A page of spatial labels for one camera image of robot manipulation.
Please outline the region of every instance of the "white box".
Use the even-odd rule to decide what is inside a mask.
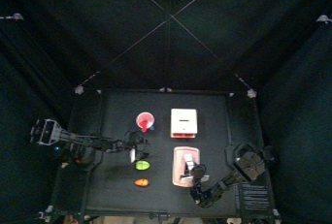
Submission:
[[[197,134],[197,111],[171,109],[171,138],[194,138]]]

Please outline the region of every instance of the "black fabric wall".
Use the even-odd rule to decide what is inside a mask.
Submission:
[[[0,9],[13,11],[3,1]],[[28,134],[38,118],[66,125],[74,89],[12,20],[0,22],[0,81],[0,223],[31,223],[50,204],[58,163],[52,149],[28,143]]]
[[[279,154],[275,198],[291,223],[332,220],[332,26],[321,24],[260,94],[266,142]]]

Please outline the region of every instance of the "green object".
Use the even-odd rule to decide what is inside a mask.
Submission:
[[[137,162],[137,169],[138,170],[141,170],[141,171],[146,170],[146,169],[149,169],[149,167],[150,167],[150,164],[147,161],[141,160]]]

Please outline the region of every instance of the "red cup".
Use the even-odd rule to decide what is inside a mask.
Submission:
[[[137,118],[137,123],[138,123],[138,126],[142,128],[143,133],[151,127],[153,122],[154,122],[153,115],[149,112],[142,112]]]

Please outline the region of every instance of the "pink object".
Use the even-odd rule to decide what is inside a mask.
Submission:
[[[186,154],[190,154],[193,162],[200,164],[200,150],[197,148],[189,146],[178,146],[174,148],[173,184],[181,187],[192,187],[190,181],[182,181],[186,168]]]
[[[154,123],[153,115],[149,112],[142,112],[137,118],[137,123],[145,133]]]

